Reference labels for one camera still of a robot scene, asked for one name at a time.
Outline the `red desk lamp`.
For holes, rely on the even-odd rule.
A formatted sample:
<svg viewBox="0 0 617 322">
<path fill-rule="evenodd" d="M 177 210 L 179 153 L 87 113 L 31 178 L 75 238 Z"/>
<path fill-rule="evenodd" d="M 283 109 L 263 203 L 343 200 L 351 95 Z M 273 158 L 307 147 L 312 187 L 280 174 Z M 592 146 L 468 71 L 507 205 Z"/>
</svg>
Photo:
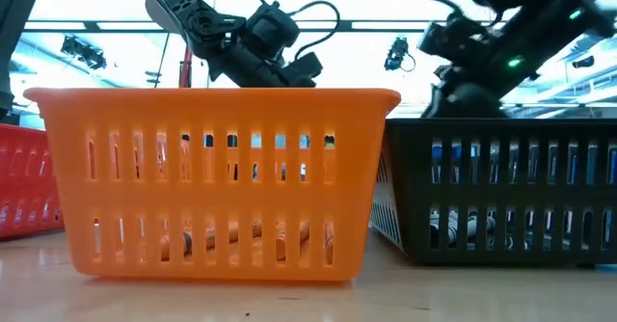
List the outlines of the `red desk lamp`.
<svg viewBox="0 0 617 322">
<path fill-rule="evenodd" d="M 170 17 L 163 11 L 155 0 L 146 0 L 145 6 L 148 15 L 156 24 L 169 33 L 176 34 L 176 28 L 174 27 Z M 189 46 L 186 46 L 183 60 L 180 62 L 180 88 L 189 88 L 191 86 L 192 58 L 193 53 L 191 52 Z"/>
</svg>

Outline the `orange plastic basket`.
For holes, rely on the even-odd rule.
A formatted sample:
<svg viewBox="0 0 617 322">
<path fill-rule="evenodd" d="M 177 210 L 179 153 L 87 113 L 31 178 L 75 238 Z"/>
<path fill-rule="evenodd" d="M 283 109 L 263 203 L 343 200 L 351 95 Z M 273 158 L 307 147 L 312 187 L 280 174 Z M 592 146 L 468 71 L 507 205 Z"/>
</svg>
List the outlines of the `orange plastic basket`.
<svg viewBox="0 0 617 322">
<path fill-rule="evenodd" d="M 44 89 L 74 268 L 86 275 L 348 281 L 362 267 L 387 89 Z M 299 225 L 309 239 L 299 247 Z M 228 242 L 228 224 L 239 241 Z M 252 237 L 251 225 L 262 234 Z M 277 222 L 286 258 L 277 261 Z M 324 224 L 334 226 L 326 264 Z M 193 230 L 182 253 L 182 230 Z M 205 231 L 216 229 L 206 249 Z M 171 258 L 160 238 L 171 236 Z"/>
</svg>

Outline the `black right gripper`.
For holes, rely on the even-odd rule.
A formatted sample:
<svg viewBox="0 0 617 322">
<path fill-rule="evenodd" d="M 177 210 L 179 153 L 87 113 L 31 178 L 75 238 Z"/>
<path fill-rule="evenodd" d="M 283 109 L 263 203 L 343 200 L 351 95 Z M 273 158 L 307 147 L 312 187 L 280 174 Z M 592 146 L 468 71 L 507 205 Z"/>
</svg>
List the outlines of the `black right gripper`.
<svg viewBox="0 0 617 322">
<path fill-rule="evenodd" d="M 486 89 L 477 83 L 463 83 L 445 92 L 443 81 L 454 70 L 452 65 L 435 69 L 441 82 L 431 85 L 431 100 L 423 111 L 424 118 L 508 118 L 500 101 L 508 92 Z"/>
</svg>

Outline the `orange crayon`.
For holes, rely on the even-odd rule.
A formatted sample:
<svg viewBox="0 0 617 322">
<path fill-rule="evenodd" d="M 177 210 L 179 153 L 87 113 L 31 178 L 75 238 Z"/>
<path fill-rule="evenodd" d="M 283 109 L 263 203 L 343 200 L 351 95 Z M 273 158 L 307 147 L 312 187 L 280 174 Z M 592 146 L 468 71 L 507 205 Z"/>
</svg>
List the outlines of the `orange crayon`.
<svg viewBox="0 0 617 322">
<path fill-rule="evenodd" d="M 261 222 L 253 222 L 251 225 L 252 237 L 260 237 L 262 234 Z M 187 256 L 192 252 L 193 248 L 193 230 L 190 226 L 182 230 L 181 249 L 182 253 Z M 239 241 L 239 224 L 230 222 L 228 224 L 228 242 L 236 243 Z M 216 247 L 216 229 L 209 227 L 205 231 L 206 249 L 211 250 Z M 169 261 L 171 258 L 171 236 L 168 232 L 164 232 L 160 238 L 160 259 Z"/>
<path fill-rule="evenodd" d="M 327 222 L 324 224 L 324 249 L 327 265 L 332 265 L 334 262 L 334 244 L 334 226 L 331 222 Z"/>
<path fill-rule="evenodd" d="M 302 247 L 309 239 L 309 222 L 301 222 L 299 225 L 299 240 L 297 242 L 299 247 Z M 283 261 L 286 258 L 287 249 L 287 236 L 285 222 L 277 222 L 277 237 L 276 237 L 276 258 L 277 261 Z"/>
</svg>

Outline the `red plastic basket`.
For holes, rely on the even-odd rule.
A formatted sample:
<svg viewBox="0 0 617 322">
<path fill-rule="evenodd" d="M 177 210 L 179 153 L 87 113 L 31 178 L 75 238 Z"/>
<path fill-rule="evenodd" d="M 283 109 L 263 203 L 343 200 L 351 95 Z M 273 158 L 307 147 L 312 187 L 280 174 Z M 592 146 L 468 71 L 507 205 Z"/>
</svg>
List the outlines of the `red plastic basket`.
<svg viewBox="0 0 617 322">
<path fill-rule="evenodd" d="M 0 240 L 63 228 L 46 133 L 0 124 Z"/>
</svg>

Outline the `black plastic basket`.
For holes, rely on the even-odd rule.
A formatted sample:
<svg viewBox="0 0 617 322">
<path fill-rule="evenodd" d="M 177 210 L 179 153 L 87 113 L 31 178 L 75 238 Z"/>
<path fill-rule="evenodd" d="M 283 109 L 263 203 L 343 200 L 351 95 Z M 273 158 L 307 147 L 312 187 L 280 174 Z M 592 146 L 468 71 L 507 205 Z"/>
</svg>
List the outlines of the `black plastic basket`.
<svg viewBox="0 0 617 322">
<path fill-rule="evenodd" d="M 617 120 L 391 119 L 371 223 L 421 264 L 617 264 Z"/>
</svg>

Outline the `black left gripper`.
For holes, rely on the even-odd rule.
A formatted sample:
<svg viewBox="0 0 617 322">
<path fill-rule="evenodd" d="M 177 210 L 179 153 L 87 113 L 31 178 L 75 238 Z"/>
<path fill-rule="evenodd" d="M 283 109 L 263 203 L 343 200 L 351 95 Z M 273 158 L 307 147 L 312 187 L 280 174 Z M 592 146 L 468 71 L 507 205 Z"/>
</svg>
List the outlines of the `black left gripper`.
<svg viewBox="0 0 617 322">
<path fill-rule="evenodd" d="M 286 67 L 269 64 L 244 46 L 234 46 L 209 59 L 210 79 L 224 74 L 240 88 L 314 88 L 323 67 L 309 53 Z"/>
</svg>

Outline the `black crayon grey wrapper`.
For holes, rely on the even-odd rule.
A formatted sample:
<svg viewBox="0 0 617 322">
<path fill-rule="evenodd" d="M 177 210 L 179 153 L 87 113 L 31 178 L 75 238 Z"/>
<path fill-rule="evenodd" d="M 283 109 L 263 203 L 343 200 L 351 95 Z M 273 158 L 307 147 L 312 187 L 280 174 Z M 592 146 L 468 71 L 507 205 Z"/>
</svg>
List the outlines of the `black crayon grey wrapper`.
<svg viewBox="0 0 617 322">
<path fill-rule="evenodd" d="M 429 243 L 436 249 L 440 242 L 440 214 L 433 212 L 429 218 Z M 449 248 L 454 248 L 458 239 L 458 214 L 456 211 L 448 215 L 446 239 Z"/>
</svg>

